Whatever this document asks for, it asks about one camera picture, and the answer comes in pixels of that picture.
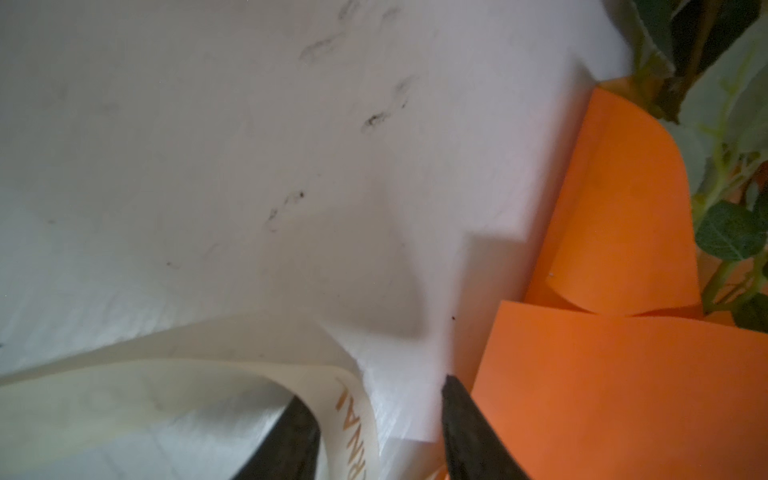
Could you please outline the white ribbon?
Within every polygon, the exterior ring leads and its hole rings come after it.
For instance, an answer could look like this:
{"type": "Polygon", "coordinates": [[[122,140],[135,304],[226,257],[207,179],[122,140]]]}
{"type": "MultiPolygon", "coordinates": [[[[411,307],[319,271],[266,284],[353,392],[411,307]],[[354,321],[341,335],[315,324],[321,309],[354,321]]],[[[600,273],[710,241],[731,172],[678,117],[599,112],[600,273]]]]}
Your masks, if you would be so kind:
{"type": "Polygon", "coordinates": [[[260,310],[171,326],[73,314],[1,337],[5,478],[253,391],[307,405],[323,479],[433,479],[442,467],[439,442],[395,432],[385,376],[417,371],[365,318],[260,310]]]}

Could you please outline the pale blue fake flower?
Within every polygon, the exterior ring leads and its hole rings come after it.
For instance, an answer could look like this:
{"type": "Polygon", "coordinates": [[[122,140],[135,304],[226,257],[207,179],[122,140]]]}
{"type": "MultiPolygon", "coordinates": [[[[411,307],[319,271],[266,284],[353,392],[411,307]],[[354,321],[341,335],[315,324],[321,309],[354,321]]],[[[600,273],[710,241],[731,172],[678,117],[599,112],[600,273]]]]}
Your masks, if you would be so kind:
{"type": "Polygon", "coordinates": [[[767,330],[767,33],[743,34],[664,122],[688,175],[695,243],[719,264],[701,292],[707,314],[767,330]]]}

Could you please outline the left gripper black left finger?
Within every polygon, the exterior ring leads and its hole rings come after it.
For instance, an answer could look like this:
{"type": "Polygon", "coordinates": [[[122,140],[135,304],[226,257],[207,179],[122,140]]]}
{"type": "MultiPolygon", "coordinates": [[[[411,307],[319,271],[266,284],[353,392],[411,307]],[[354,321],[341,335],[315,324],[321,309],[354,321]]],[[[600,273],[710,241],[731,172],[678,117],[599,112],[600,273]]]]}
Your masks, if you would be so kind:
{"type": "Polygon", "coordinates": [[[296,396],[234,480],[314,480],[320,448],[320,427],[296,396]]]}

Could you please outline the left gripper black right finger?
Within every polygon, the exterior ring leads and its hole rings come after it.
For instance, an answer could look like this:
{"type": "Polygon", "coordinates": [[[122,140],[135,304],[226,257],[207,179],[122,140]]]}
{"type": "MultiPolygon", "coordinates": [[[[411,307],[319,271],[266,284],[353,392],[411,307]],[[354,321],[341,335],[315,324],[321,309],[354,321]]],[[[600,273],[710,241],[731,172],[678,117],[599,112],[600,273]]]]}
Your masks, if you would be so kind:
{"type": "Polygon", "coordinates": [[[530,479],[457,377],[446,376],[441,398],[445,460],[451,479],[530,479]]]}

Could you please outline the orange wrapping paper sheet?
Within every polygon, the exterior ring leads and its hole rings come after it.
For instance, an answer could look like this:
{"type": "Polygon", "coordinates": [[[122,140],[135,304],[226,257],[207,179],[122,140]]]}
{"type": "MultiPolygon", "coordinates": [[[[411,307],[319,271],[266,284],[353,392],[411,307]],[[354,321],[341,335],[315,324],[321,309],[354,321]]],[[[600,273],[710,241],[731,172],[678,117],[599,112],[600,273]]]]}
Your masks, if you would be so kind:
{"type": "Polygon", "coordinates": [[[668,132],[591,94],[536,266],[467,389],[530,479],[763,479],[767,337],[705,314],[668,132]]]}

